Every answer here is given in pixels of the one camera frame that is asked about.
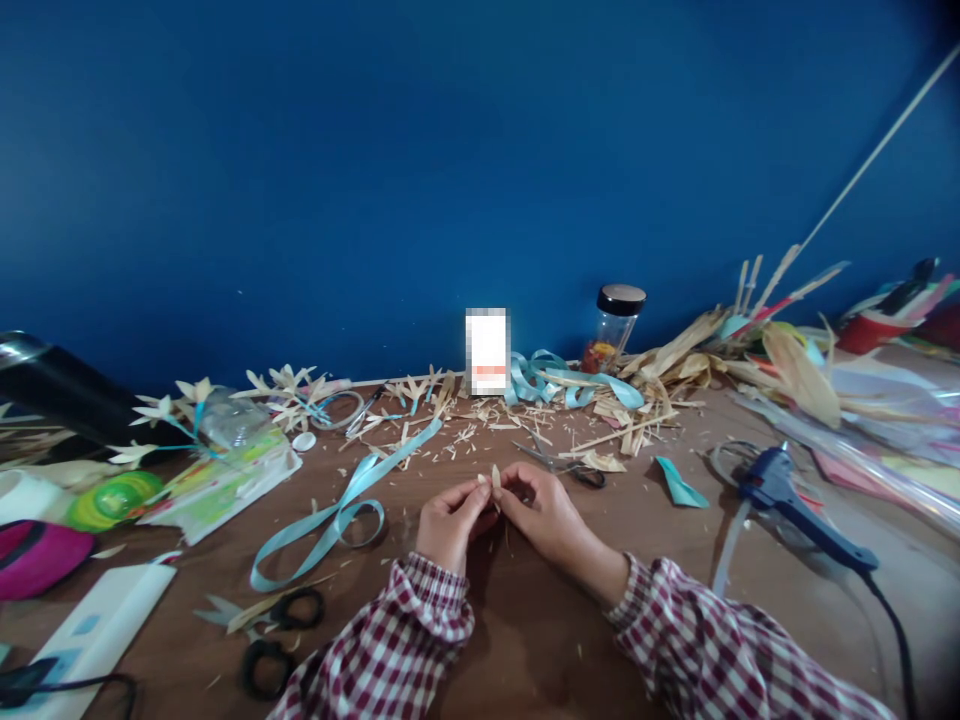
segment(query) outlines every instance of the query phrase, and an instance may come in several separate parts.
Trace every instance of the red checkered shirt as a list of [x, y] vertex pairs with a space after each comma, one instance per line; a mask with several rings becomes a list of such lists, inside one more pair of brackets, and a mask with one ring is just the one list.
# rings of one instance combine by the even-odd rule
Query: red checkered shirt
[[[607, 614], [647, 691], [677, 717], [893, 718], [837, 680], [763, 611], [721, 600], [670, 560], [630, 560], [627, 593]], [[468, 583], [421, 555], [290, 678], [268, 720], [426, 714], [475, 625]]]

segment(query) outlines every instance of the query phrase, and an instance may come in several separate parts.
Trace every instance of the black scissors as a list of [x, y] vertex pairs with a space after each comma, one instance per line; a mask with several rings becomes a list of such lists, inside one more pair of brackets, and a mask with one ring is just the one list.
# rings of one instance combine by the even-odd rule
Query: black scissors
[[561, 472], [569, 471], [576, 480], [582, 482], [584, 485], [589, 485], [590, 487], [594, 488], [603, 488], [607, 486], [607, 476], [604, 475], [601, 470], [592, 468], [589, 465], [584, 465], [582, 462], [577, 462], [576, 460], [573, 462], [564, 463], [562, 460], [558, 460], [558, 458], [548, 455], [547, 451], [543, 449], [540, 438], [537, 437], [537, 435], [530, 428], [524, 428], [524, 430], [530, 433], [530, 437], [533, 438], [533, 444], [537, 446], [537, 449], [531, 450], [530, 448], [521, 445], [516, 440], [513, 441], [513, 444], [531, 457], [535, 457], [537, 460], [546, 465], [550, 469], [550, 472], [552, 472], [554, 475], [559, 475]]
[[[301, 598], [307, 598], [313, 602], [313, 612], [308, 618], [299, 618], [290, 614], [290, 606]], [[224, 627], [230, 624], [242, 610], [236, 605], [216, 595], [207, 595], [207, 599], [213, 604], [214, 610], [194, 610], [194, 615]], [[297, 661], [283, 646], [275, 640], [265, 640], [258, 633], [254, 626], [258, 624], [276, 625], [278, 630], [306, 630], [320, 624], [323, 620], [325, 605], [323, 596], [310, 587], [300, 588], [292, 593], [284, 595], [277, 604], [274, 605], [268, 614], [257, 615], [251, 618], [247, 623], [245, 632], [250, 640], [250, 647], [243, 654], [243, 665], [240, 668], [240, 684], [244, 691], [254, 700], [276, 700], [287, 687], [287, 682], [293, 671], [297, 669]], [[270, 658], [277, 662], [281, 669], [281, 678], [276, 685], [268, 688], [258, 684], [256, 669], [257, 665], [264, 658]]]

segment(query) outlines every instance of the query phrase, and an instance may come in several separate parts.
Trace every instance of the person's left hand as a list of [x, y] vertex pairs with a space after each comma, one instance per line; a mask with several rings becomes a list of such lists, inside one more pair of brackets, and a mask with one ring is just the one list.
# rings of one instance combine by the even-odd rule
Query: person's left hand
[[490, 484], [476, 480], [445, 490], [420, 511], [416, 551], [444, 570], [465, 575], [467, 545], [497, 522], [490, 505]]

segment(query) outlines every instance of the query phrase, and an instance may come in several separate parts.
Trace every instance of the pink pouch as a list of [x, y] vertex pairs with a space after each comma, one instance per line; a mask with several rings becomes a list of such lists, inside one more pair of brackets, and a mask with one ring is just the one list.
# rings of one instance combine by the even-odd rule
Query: pink pouch
[[80, 567], [95, 545], [93, 535], [39, 520], [0, 526], [0, 600], [43, 594]]

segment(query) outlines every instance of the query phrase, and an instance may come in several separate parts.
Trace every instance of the small white cap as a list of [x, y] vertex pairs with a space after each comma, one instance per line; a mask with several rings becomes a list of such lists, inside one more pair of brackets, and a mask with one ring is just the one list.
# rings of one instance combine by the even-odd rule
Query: small white cap
[[313, 433], [300, 433], [290, 444], [297, 452], [306, 452], [317, 444], [317, 436]]

